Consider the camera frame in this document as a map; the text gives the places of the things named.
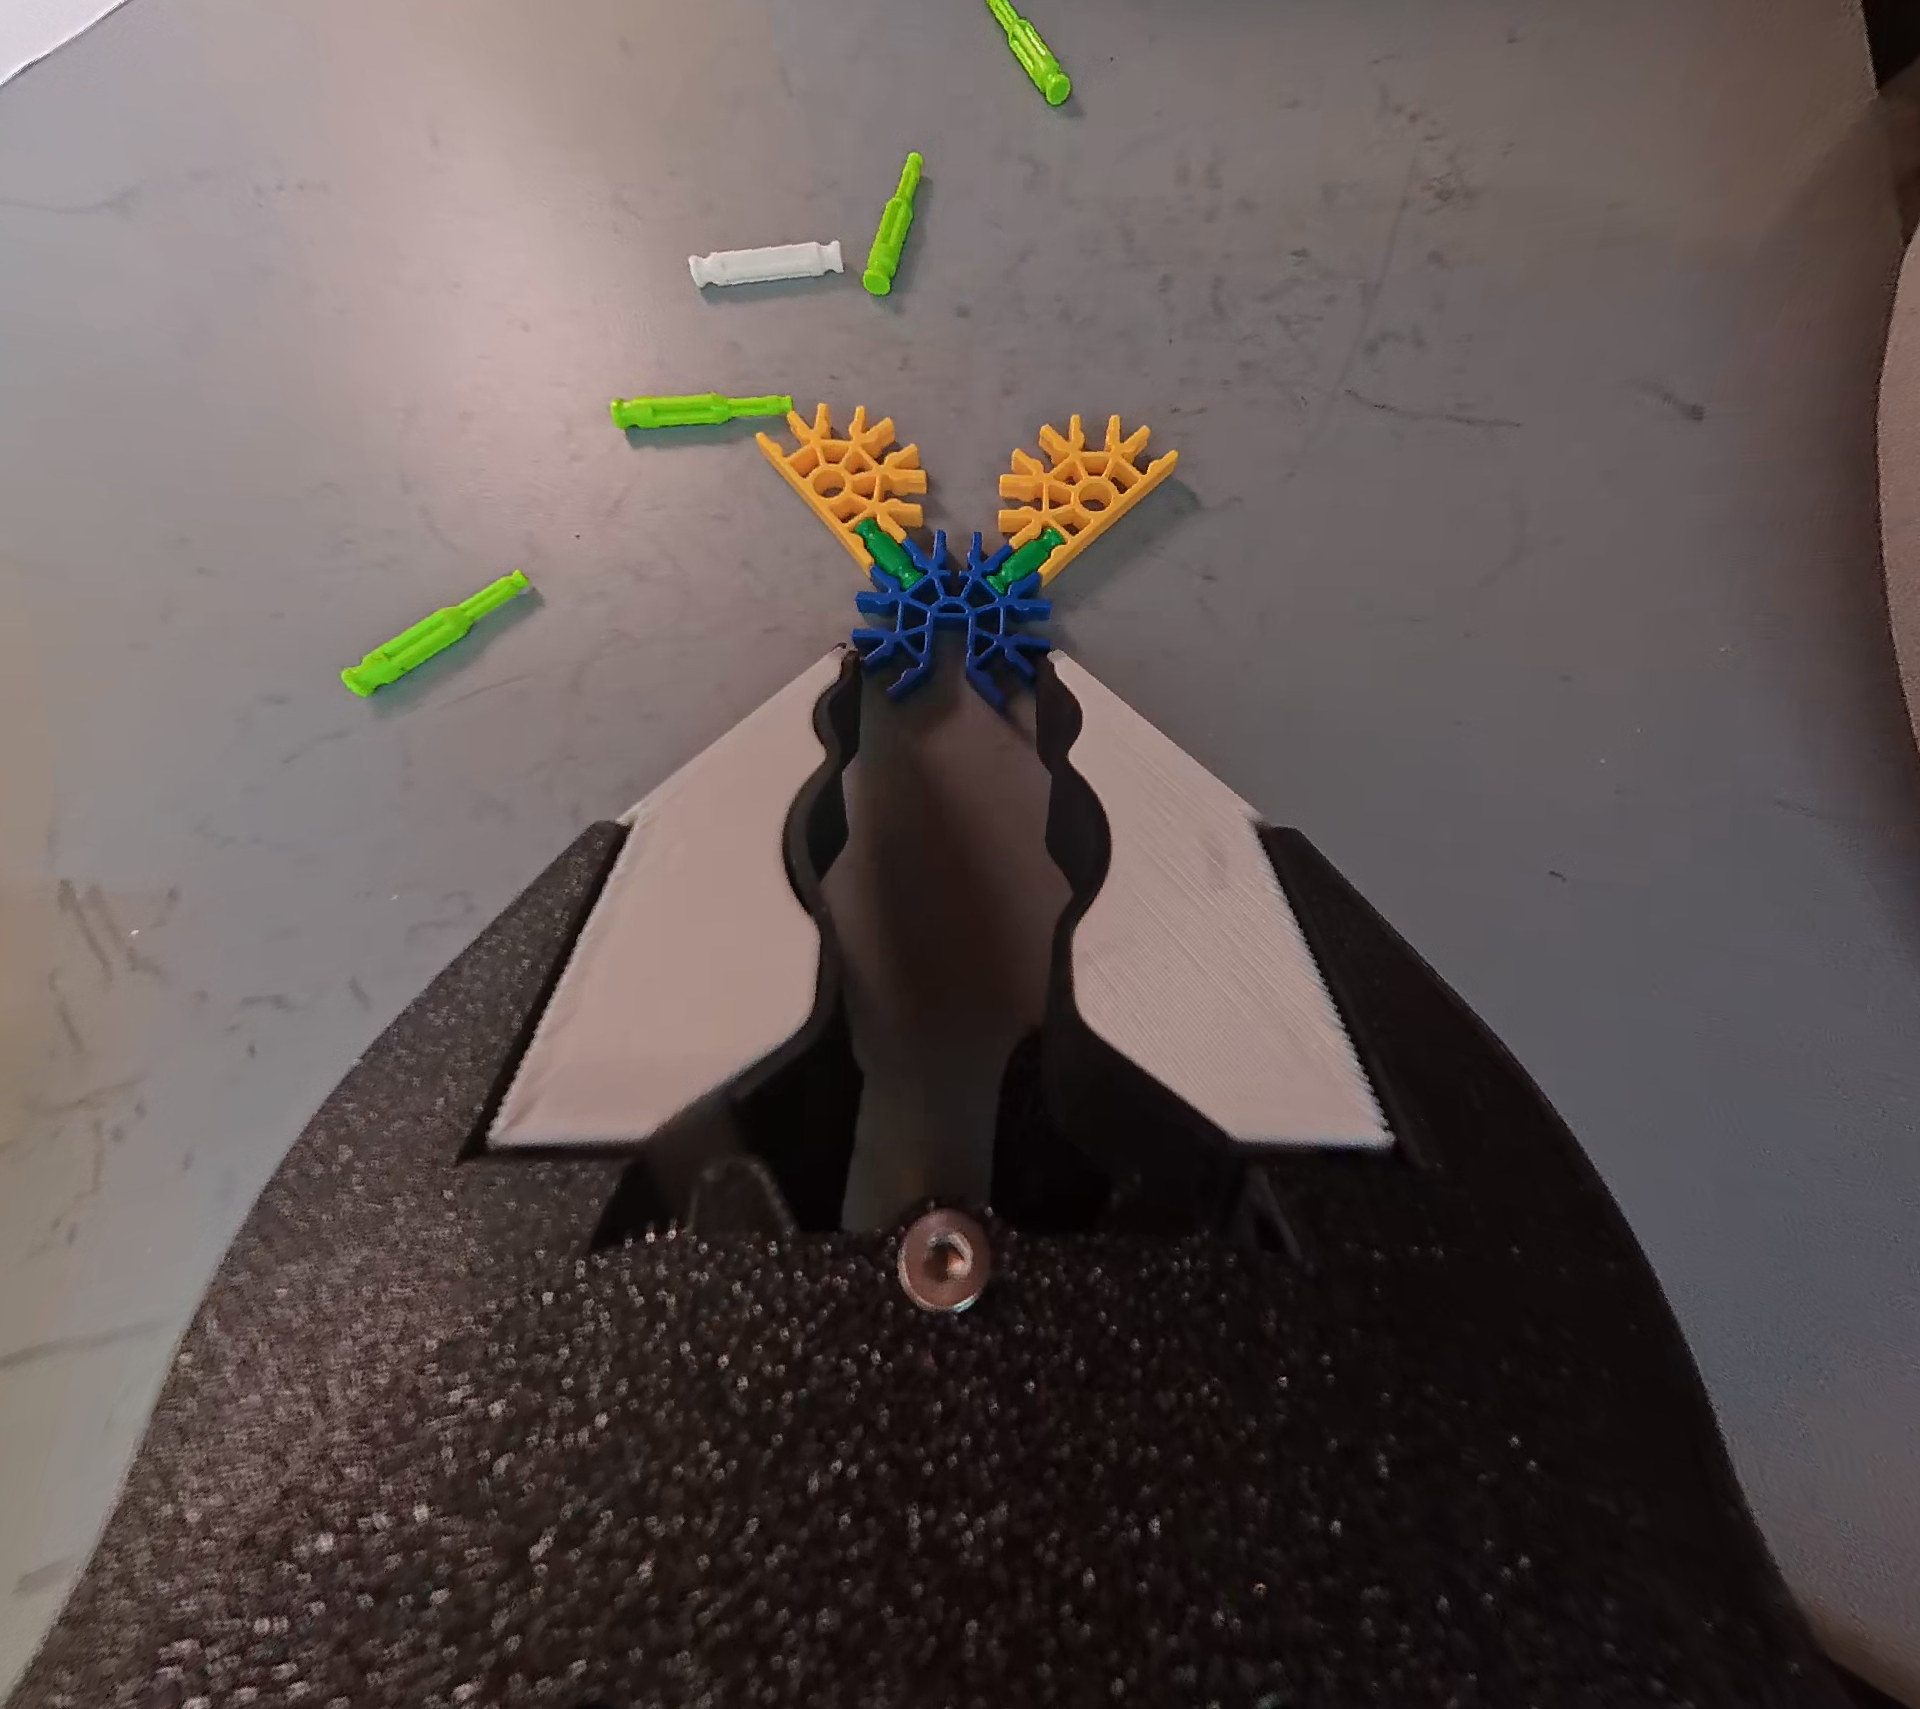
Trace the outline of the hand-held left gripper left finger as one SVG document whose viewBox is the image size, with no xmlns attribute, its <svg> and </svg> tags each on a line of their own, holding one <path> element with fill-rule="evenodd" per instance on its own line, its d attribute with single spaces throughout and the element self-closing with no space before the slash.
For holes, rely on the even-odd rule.
<svg viewBox="0 0 1920 1709">
<path fill-rule="evenodd" d="M 862 1073 L 824 880 L 860 671 L 829 649 L 621 819 L 487 1108 L 487 1150 L 605 1154 L 604 1233 L 844 1222 Z"/>
</svg>

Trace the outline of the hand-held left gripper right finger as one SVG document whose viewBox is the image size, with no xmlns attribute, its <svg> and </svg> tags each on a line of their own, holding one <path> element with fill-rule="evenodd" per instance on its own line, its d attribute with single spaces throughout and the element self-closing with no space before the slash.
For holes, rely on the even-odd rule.
<svg viewBox="0 0 1920 1709">
<path fill-rule="evenodd" d="M 1290 1236 L 1270 1150 L 1392 1146 L 1253 807 L 1053 655 L 1043 1016 L 1001 1078 L 989 1204 L 1035 1235 Z"/>
</svg>

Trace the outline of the orange fan connector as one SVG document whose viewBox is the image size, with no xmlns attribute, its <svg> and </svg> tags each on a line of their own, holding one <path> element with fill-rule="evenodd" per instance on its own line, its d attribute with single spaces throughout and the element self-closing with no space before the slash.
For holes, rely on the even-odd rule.
<svg viewBox="0 0 1920 1709">
<path fill-rule="evenodd" d="M 1146 425 L 1125 431 L 1121 416 L 1112 414 L 1103 439 L 1094 442 L 1082 422 L 1072 414 L 1066 429 L 1039 426 L 1035 450 L 1013 449 L 998 481 L 1001 541 L 1015 554 L 1043 551 L 1030 564 L 1043 587 L 1179 465 L 1173 449 L 1149 455 Z"/>
<path fill-rule="evenodd" d="M 900 445 L 889 416 L 855 404 L 836 422 L 827 402 L 817 402 L 811 416 L 787 410 L 779 431 L 757 433 L 755 446 L 862 575 L 874 567 L 862 525 L 874 521 L 894 545 L 921 526 L 928 474 L 920 450 Z"/>
</svg>

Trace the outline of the light green rod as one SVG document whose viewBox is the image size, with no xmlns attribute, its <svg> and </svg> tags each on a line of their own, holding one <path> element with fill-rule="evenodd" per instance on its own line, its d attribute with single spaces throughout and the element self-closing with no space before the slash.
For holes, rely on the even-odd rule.
<svg viewBox="0 0 1920 1709">
<path fill-rule="evenodd" d="M 1051 53 L 1033 22 L 1019 15 L 1011 0 L 984 0 L 995 21 L 1011 58 L 1049 109 L 1059 109 L 1072 97 L 1072 79 Z"/>
<path fill-rule="evenodd" d="M 613 398 L 607 414 L 624 434 L 723 426 L 736 420 L 784 418 L 794 408 L 790 394 L 725 397 L 717 393 Z"/>
<path fill-rule="evenodd" d="M 860 274 L 862 286 L 875 299 L 884 299 L 900 276 L 900 259 L 914 224 L 921 170 L 924 156 L 920 152 L 908 152 L 900 167 L 898 182 L 882 207 Z"/>
<path fill-rule="evenodd" d="M 374 646 L 360 663 L 342 668 L 339 680 L 355 696 L 389 689 L 434 657 L 464 640 L 485 617 L 531 590 L 523 573 L 511 571 L 482 590 L 422 617 L 396 639 Z"/>
</svg>

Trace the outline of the grey desk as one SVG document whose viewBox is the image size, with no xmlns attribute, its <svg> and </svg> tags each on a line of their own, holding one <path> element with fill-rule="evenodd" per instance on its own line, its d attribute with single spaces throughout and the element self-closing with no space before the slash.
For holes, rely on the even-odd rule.
<svg viewBox="0 0 1920 1709">
<path fill-rule="evenodd" d="M 4 89 L 6 1688 L 318 1103 L 847 633 L 751 433 L 607 425 L 691 389 L 891 416 L 955 535 L 1043 420 L 1179 450 L 1068 650 L 1541 1082 L 1787 1580 L 1912 1688 L 1857 0 L 1011 3 L 1059 109 L 986 0 L 136 0 Z M 801 240 L 844 272 L 687 271 Z"/>
</svg>

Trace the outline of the white rod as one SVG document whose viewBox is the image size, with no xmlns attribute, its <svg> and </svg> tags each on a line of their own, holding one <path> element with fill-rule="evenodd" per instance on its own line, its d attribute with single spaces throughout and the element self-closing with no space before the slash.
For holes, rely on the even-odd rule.
<svg viewBox="0 0 1920 1709">
<path fill-rule="evenodd" d="M 841 251 L 840 240 L 766 244 L 691 254 L 686 259 L 686 268 L 701 291 L 781 285 L 841 274 L 845 271 Z"/>
</svg>

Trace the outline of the person's beige garment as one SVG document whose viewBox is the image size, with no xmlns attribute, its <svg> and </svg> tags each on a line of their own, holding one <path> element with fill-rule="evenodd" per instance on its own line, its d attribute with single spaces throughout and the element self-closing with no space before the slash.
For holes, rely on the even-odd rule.
<svg viewBox="0 0 1920 1709">
<path fill-rule="evenodd" d="M 1878 510 L 1883 602 L 1893 663 L 1918 737 L 1918 234 L 1892 293 L 1878 385 Z"/>
</svg>

